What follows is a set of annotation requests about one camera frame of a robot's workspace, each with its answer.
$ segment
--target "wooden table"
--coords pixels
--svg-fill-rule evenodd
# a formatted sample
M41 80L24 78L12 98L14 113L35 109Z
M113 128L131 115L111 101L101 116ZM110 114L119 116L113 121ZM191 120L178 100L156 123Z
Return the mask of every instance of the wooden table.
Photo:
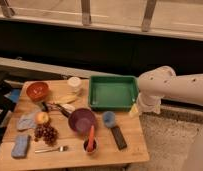
M36 149L46 148L44 141L35 142L33 130L18 132L16 123L23 114L27 114L38 108L36 104L26 95L26 88L31 82L26 82L21 91L19 102L11 117L7 130L0 146L0 170L36 170L47 168L69 168L82 166L101 166L112 164L124 164L143 162L149 160L147 147L142 133L138 117L131 118L127 112L116 112L116 122L128 144L128 148L119 151L112 133L107 129L101 120L101 112L95 112L98 121L96 140L98 150L93 155L86 155L83 150L83 142L86 137L77 136L68 126L68 120L58 111L49 112L51 125L59 132L57 145L68 145L66 152L50 152L35 154ZM47 100L58 100L69 95L70 89L66 80L47 81L50 88ZM88 107L88 80L83 80L80 97L72 103L76 108ZM14 146L14 139L18 134L30 134L32 139L25 159L14 159L11 157L11 150Z

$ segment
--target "fork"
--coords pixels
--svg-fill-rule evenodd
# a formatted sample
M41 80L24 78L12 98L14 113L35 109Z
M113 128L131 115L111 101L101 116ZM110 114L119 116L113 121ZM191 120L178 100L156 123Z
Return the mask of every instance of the fork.
M35 153L45 153L45 152L51 152L51 151L63 152L67 150L68 150L68 146L65 145L65 146L59 146L57 148L35 150Z

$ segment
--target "sponge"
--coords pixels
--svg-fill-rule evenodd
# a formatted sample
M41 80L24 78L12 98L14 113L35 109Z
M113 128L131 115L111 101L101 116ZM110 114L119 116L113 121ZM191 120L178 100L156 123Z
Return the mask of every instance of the sponge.
M30 143L30 135L18 135L11 151L13 158L25 158Z

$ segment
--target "dark background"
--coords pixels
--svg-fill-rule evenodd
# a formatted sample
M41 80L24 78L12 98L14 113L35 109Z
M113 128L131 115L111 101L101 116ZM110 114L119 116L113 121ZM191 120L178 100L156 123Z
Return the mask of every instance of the dark background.
M203 42L0 20L0 57L138 76L203 73Z

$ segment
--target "grapes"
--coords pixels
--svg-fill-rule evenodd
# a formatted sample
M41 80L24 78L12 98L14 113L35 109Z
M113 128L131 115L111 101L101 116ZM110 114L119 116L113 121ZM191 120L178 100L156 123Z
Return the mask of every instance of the grapes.
M34 141L37 142L39 138L43 138L47 145L52 146L56 142L58 132L50 124L38 124L34 131L34 136Z

